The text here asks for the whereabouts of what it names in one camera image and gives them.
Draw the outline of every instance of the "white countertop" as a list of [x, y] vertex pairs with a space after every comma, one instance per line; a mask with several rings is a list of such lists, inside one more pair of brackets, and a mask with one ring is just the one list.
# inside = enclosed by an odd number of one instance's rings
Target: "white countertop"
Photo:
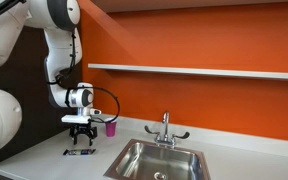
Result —
[[[153, 142], [155, 137], [142, 127], [143, 123], [150, 122], [133, 122], [133, 125], [138, 124], [138, 129], [131, 130], [124, 128], [126, 120], [123, 121], [118, 122], [116, 135], [110, 138], [105, 135], [104, 124], [94, 124], [98, 127], [98, 137], [91, 147], [85, 135], [78, 136], [74, 146], [69, 131], [64, 131], [1, 162], [0, 175], [31, 180], [107, 179], [103, 174], [130, 139]], [[176, 146], [202, 151], [212, 180], [288, 180], [288, 157], [201, 143], [195, 139], [194, 135], [179, 139]], [[96, 149], [95, 153], [63, 156], [65, 149], [89, 148]]]

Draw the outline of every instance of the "stainless steel sink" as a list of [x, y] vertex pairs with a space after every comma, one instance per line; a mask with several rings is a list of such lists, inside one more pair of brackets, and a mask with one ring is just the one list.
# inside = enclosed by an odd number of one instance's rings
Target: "stainless steel sink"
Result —
[[202, 152], [131, 139], [104, 176], [113, 179], [209, 180]]

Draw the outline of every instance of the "faucet handle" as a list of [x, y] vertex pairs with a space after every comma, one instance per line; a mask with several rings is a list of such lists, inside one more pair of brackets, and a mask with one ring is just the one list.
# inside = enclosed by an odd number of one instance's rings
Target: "faucet handle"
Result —
[[149, 134], [157, 134], [157, 135], [160, 134], [160, 132], [152, 132], [152, 131], [150, 131], [150, 129], [148, 128], [148, 126], [144, 126], [144, 129], [145, 129], [145, 131], [148, 132]]
[[173, 139], [174, 139], [175, 137], [180, 138], [180, 139], [186, 139], [186, 138], [188, 138], [189, 136], [190, 136], [190, 133], [189, 133], [189, 132], [186, 132], [183, 136], [177, 136], [177, 135], [175, 135], [175, 134], [172, 135]]

